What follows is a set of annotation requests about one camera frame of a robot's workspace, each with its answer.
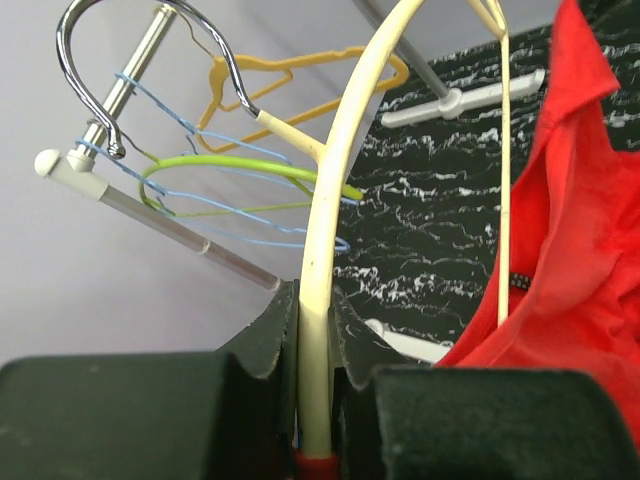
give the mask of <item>red fabric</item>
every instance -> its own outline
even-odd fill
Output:
[[[334,453],[330,458],[307,458],[296,450],[296,480],[340,480],[340,459]]]
[[[640,449],[640,154],[612,149],[600,99],[619,88],[576,0],[551,37],[549,90],[528,166],[513,187],[511,289],[497,329],[498,265],[440,366],[588,372]]]

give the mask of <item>metal hook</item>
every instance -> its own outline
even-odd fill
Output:
[[[76,22],[80,16],[90,7],[100,2],[101,0],[74,0],[67,8],[64,15],[58,23],[56,30],[56,49],[58,52],[58,60],[60,61],[60,67],[64,72],[64,76],[67,82],[71,85],[71,88],[75,91],[76,95],[82,103],[84,103],[89,110],[96,116],[102,125],[104,125],[108,134],[109,145],[107,152],[109,155],[116,159],[123,158],[126,150],[122,143],[122,132],[115,118],[107,112],[100,102],[94,97],[87,89],[85,84],[78,75],[75,63],[71,56],[71,33],[76,25]],[[192,7],[190,4],[183,0],[158,0],[165,5],[179,10],[191,20],[199,24],[204,30],[206,30],[213,40],[218,44],[222,51],[222,56],[225,59],[229,68],[231,76],[231,82],[236,91],[236,95],[240,100],[240,104],[253,118],[257,118],[260,114],[260,109],[250,100],[247,91],[244,88],[242,78],[240,76],[240,68],[236,63],[235,57],[229,48],[229,44],[222,36],[222,33],[205,17],[202,13]]]

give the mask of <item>gray wall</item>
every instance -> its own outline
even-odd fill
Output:
[[[430,48],[427,56],[490,39],[480,26],[475,30],[450,27],[452,15],[440,10],[455,11],[458,5],[468,9],[462,0],[455,2],[456,7],[451,1],[428,2],[424,15],[414,22],[414,29],[418,22],[430,22],[424,27],[428,33],[424,45]],[[270,294],[109,208],[40,179],[33,170],[39,151],[67,151],[89,118],[65,83],[54,50],[55,26],[67,3],[8,2],[0,18],[5,45],[0,53],[4,73],[0,80],[4,151],[0,161],[0,364],[39,354],[215,348],[255,318]],[[372,34],[348,0],[235,0],[214,8],[221,3],[194,0],[225,33],[236,53],[278,59],[365,44]],[[504,3],[509,13],[515,4],[524,9],[534,2]],[[542,7],[535,2],[541,13],[529,23],[550,17],[546,10],[556,2],[544,3]],[[153,2],[110,0],[92,8],[78,25],[73,41],[77,65],[99,96],[136,45],[153,7]],[[432,15],[426,15],[428,8]],[[203,33],[197,34],[213,46]],[[417,36],[422,38],[419,28]],[[144,83],[183,116],[196,121],[209,98],[208,67],[208,59],[192,46],[185,25],[178,22]],[[300,72],[293,85],[260,105],[284,117],[334,98],[344,88],[352,67],[353,62],[344,62]],[[265,78],[271,77],[249,75],[247,83],[257,87]],[[372,100],[370,112],[379,100]],[[212,124],[215,130],[236,137],[255,129],[239,112],[218,120]],[[325,116],[305,129],[324,139],[331,120],[332,115]],[[360,138],[370,120],[369,115]],[[126,110],[122,125],[153,153],[170,156],[186,149],[180,129],[140,96]],[[313,166],[278,140],[261,145],[289,155],[297,165]],[[133,154],[127,160],[138,169],[147,165]],[[118,188],[135,193],[135,182],[108,161],[102,159],[97,172]],[[171,187],[215,194],[216,199],[242,206],[300,199],[287,189],[209,170],[159,178]],[[305,226],[306,215],[306,210],[299,210],[269,218],[288,226]],[[230,216],[210,224],[258,238],[289,240]],[[298,276],[300,250],[252,246],[219,235],[212,238],[275,274]]]

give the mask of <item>black marble surface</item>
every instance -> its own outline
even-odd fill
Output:
[[[583,2],[583,10],[622,89],[604,102],[618,150],[640,148],[640,16],[638,2]],[[548,68],[550,27],[511,39],[512,77]],[[433,62],[451,87],[500,81],[497,43]],[[513,180],[524,169],[545,89],[512,102]],[[349,182],[365,192],[344,206],[338,235],[352,246],[336,258],[335,282],[363,318],[452,344],[480,303],[498,238],[499,105],[386,129],[379,116],[434,100],[412,74],[384,98]]]

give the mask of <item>yellow plastic hanger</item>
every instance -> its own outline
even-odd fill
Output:
[[[263,60],[260,58],[252,57],[250,55],[236,55],[235,58],[240,70],[256,70],[260,72],[281,71],[283,73],[283,77],[281,79],[276,80],[271,85],[258,90],[256,93],[250,96],[252,100],[255,100],[291,82],[293,80],[292,70],[295,68],[311,67],[314,65],[332,63],[349,58],[358,58],[362,56],[364,49],[365,47],[349,47],[339,52],[320,52],[311,55],[302,55],[299,57],[291,57],[284,60],[276,61]],[[388,63],[393,67],[394,74],[391,78],[379,81],[375,87],[375,93],[386,92],[387,90],[402,85],[409,78],[409,68],[400,59],[400,57],[398,57],[397,55],[391,55]],[[229,78],[229,69],[227,68],[227,64],[224,58],[218,56],[213,57],[213,66],[211,67],[211,71],[209,72],[209,84],[211,86],[213,98],[211,100],[211,103],[203,113],[202,117],[200,118],[197,126],[198,130],[204,130],[207,128],[207,125],[209,124],[211,118],[217,110],[222,110],[223,112],[231,112],[240,106],[239,102],[236,102],[229,106],[222,104],[224,83],[227,78]],[[318,105],[305,112],[295,115],[294,117],[286,120],[285,123],[288,123],[289,125],[297,125],[299,123],[306,122],[307,120],[311,120],[312,118],[319,117],[320,115],[324,115],[325,113],[338,108],[338,105],[340,104],[340,98],[341,97],[338,97],[335,100],[327,102],[323,105]],[[272,132],[265,128],[264,130],[260,130],[256,133],[247,135],[242,139],[242,141],[244,143],[252,143],[271,134]],[[207,143],[202,135],[197,135],[197,139],[203,148],[212,153],[224,153],[238,147],[238,145],[235,143],[227,143],[219,147],[213,147]]]

